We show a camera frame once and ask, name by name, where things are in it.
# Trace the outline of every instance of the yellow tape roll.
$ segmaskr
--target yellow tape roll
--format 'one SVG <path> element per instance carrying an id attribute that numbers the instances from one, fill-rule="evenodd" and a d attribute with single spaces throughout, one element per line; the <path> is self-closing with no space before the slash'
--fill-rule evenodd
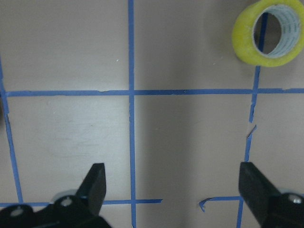
<path id="1" fill-rule="evenodd" d="M 259 17 L 268 12 L 281 25 L 281 39 L 269 54 L 258 50 L 254 29 Z M 260 0 L 237 18 L 232 32 L 236 55 L 246 63 L 265 67 L 281 66 L 293 60 L 304 47 L 304 6 L 299 0 Z"/>

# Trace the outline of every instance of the beige surface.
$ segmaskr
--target beige surface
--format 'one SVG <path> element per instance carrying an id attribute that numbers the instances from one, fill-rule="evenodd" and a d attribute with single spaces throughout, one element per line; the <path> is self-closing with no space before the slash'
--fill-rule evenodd
<path id="1" fill-rule="evenodd" d="M 106 199 L 130 198 L 128 97 L 14 97 L 9 105 L 26 202 L 77 189 L 98 162 L 106 166 Z"/>
<path id="2" fill-rule="evenodd" d="M 128 10 L 121 0 L 1 0 L 10 90 L 128 89 Z"/>
<path id="3" fill-rule="evenodd" d="M 249 95 L 139 96 L 137 198 L 238 195 Z M 187 210 L 187 207 L 176 208 Z"/>
<path id="4" fill-rule="evenodd" d="M 238 60 L 230 36 L 255 0 L 135 0 L 135 89 L 251 89 L 254 66 Z M 128 1 L 0 0 L 0 54 L 7 91 L 126 90 Z M 266 45 L 276 39 L 268 26 Z M 304 88 L 301 53 L 262 68 L 260 88 Z M 251 157 L 278 187 L 304 193 L 304 95 L 135 96 L 137 228 L 235 228 L 239 163 L 255 124 Z M 76 189 L 105 162 L 106 200 L 129 200 L 129 97 L 9 97 L 9 120 L 25 202 Z M 0 203 L 17 202 L 0 112 Z M 132 228 L 131 205 L 104 205 L 114 228 Z M 257 228 L 244 206 L 242 228 Z"/>
<path id="5" fill-rule="evenodd" d="M 135 1 L 135 88 L 252 88 L 231 31 L 251 0 Z"/>
<path id="6" fill-rule="evenodd" d="M 186 210 L 176 210 L 182 207 L 183 201 L 162 204 L 137 205 L 138 227 L 208 227 L 235 228 L 238 215 L 238 201 L 208 202 L 206 213 L 201 213 L 198 205 L 192 204 Z"/>
<path id="7" fill-rule="evenodd" d="M 259 95 L 251 161 L 280 188 L 304 193 L 304 94 Z"/>

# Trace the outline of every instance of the clear packing tape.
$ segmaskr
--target clear packing tape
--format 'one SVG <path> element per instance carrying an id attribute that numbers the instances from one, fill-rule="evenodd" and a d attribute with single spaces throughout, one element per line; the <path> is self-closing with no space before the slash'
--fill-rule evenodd
<path id="1" fill-rule="evenodd" d="M 281 26 L 281 38 L 274 50 L 264 54 L 254 40 L 257 20 L 263 13 L 273 14 Z M 260 0 L 237 18 L 232 32 L 236 55 L 244 62 L 276 67 L 293 60 L 304 47 L 304 6 L 299 0 Z"/>

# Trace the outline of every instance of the blue painter's tape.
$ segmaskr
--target blue painter's tape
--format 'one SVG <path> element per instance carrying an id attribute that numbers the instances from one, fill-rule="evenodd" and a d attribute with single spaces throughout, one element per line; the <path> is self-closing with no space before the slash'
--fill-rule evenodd
<path id="1" fill-rule="evenodd" d="M 135 90 L 135 95 L 252 94 L 251 89 Z"/>
<path id="2" fill-rule="evenodd" d="M 304 88 L 291 88 L 291 89 L 280 89 L 280 88 L 264 88 L 258 89 L 259 94 L 304 94 Z"/>
<path id="3" fill-rule="evenodd" d="M 218 196 L 218 197 L 212 197 L 212 198 L 206 198 L 199 202 L 199 206 L 203 212 L 205 212 L 205 204 L 208 201 L 235 201 L 235 200 L 241 200 L 242 198 L 240 196 Z"/>
<path id="4" fill-rule="evenodd" d="M 54 90 L 54 91 L 10 91 L 6 92 L 7 96 L 128 96 L 128 90 Z"/>
<path id="5" fill-rule="evenodd" d="M 254 84 L 253 84 L 253 89 L 252 89 L 250 114 L 249 114 L 250 123 L 253 122 L 255 107 L 257 104 L 257 92 L 258 92 L 258 82 L 259 82 L 260 71 L 261 71 L 261 67 L 256 66 L 255 79 L 254 79 Z"/>
<path id="6" fill-rule="evenodd" d="M 8 100 L 7 100 L 7 96 L 6 96 L 6 92 L 5 92 L 4 84 L 3 84 L 3 71 L 2 71 L 1 60 L 0 60 L 0 94 L 1 94 L 1 99 L 2 99 L 2 105 L 3 105 L 3 111 L 4 111 L 4 121 L 5 121 L 5 126 L 6 126 L 7 138 L 9 141 L 10 161 L 11 161 L 11 165 L 12 165 L 12 169 L 13 169 L 13 175 L 14 175 L 14 180 L 15 180 L 18 202 L 23 203 L 21 184 L 20 184 L 20 179 L 19 179 L 19 172 L 18 172 L 15 148 L 14 148 L 14 143 L 13 143 L 13 136 L 12 136 L 10 120 L 9 120 L 9 113 L 10 113 L 9 104 L 8 104 Z"/>
<path id="7" fill-rule="evenodd" d="M 268 13 L 263 13 L 263 15 L 262 15 L 262 26 L 261 26 L 261 31 L 260 31 L 260 39 L 259 39 L 259 42 L 258 42 L 258 49 L 260 51 L 263 51 L 263 49 L 264 49 L 267 21 L 268 21 Z"/>
<path id="8" fill-rule="evenodd" d="M 247 137 L 247 140 L 246 140 L 246 148 L 245 148 L 245 158 L 244 158 L 244 161 L 245 161 L 245 162 L 248 162 L 248 161 L 249 161 L 252 136 L 253 136 L 253 132 L 254 132 L 256 129 L 257 129 L 257 126 L 255 125 L 255 127 L 252 129 L 252 131 L 250 132 L 250 134 L 249 134 L 248 137 Z"/>
<path id="9" fill-rule="evenodd" d="M 114 205 L 114 204 L 131 204 L 131 200 L 105 200 L 103 205 Z"/>
<path id="10" fill-rule="evenodd" d="M 0 203 L 0 207 L 1 208 L 5 208 L 5 207 L 8 207 L 8 206 L 11 206 L 11 205 L 14 205 L 16 203 Z"/>
<path id="11" fill-rule="evenodd" d="M 134 1 L 128 0 L 129 30 L 129 112 L 130 112 L 130 174 L 131 174 L 131 217 L 136 228 L 136 182 L 135 182 L 135 123 L 134 123 Z"/>
<path id="12" fill-rule="evenodd" d="M 241 228 L 242 225 L 242 217 L 243 217 L 243 205 L 244 205 L 244 200 L 240 199 L 239 204 L 238 204 L 238 213 L 237 213 L 237 228 Z"/>
<path id="13" fill-rule="evenodd" d="M 148 204 L 151 204 L 151 203 L 161 203 L 162 202 L 162 199 L 137 199 L 136 200 L 136 204 L 144 204 L 144 203 L 148 203 Z"/>

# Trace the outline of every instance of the metal screw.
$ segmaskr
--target metal screw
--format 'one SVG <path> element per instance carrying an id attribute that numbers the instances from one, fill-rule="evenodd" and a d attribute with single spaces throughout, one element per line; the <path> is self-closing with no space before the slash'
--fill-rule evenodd
<path id="1" fill-rule="evenodd" d="M 299 196 L 294 195 L 294 194 L 290 194 L 290 195 L 288 196 L 288 199 L 289 199 L 290 201 L 292 201 L 293 203 L 296 203 L 296 204 L 302 203 L 302 199 L 301 199 Z"/>
<path id="2" fill-rule="evenodd" d="M 18 206 L 16 209 L 14 209 L 11 213 L 10 213 L 10 216 L 11 217 L 17 217 L 19 215 L 21 215 L 23 213 L 23 209 Z"/>
<path id="3" fill-rule="evenodd" d="M 67 206 L 70 206 L 72 203 L 73 203 L 73 201 L 69 197 L 67 197 L 64 200 L 62 200 L 60 204 L 63 207 L 67 207 Z"/>

